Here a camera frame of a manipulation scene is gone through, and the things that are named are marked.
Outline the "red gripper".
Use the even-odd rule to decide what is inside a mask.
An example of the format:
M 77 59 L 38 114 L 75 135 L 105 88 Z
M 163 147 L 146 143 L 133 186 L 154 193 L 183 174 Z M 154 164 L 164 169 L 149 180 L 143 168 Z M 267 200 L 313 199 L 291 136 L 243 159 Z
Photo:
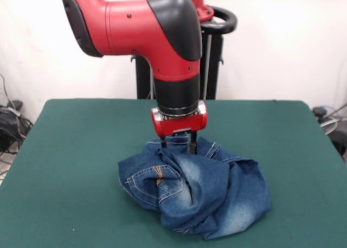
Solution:
M 169 117 L 160 113 L 159 108 L 151 109 L 151 119 L 155 132 L 160 136 L 162 148 L 166 148 L 166 136 L 191 131 L 189 152 L 197 153 L 197 131 L 203 130 L 208 122 L 208 110 L 205 102 L 200 100 L 195 112 L 184 117 Z

